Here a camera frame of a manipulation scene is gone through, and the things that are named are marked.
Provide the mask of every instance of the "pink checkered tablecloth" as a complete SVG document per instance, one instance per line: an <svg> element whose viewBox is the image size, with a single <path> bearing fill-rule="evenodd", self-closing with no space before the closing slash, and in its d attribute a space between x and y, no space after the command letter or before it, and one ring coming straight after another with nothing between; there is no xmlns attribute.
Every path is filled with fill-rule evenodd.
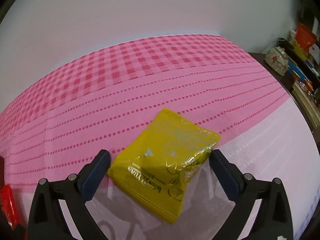
<svg viewBox="0 0 320 240"><path fill-rule="evenodd" d="M114 158L163 107L219 132L219 148L241 171L280 177L298 237L320 183L310 130L267 70L213 35L153 37L101 49L19 95L0 114L0 155L24 217L39 179L78 173L100 149ZM87 207L109 239L208 240L233 204L206 163L190 182L174 225L142 209L108 178Z"/></svg>

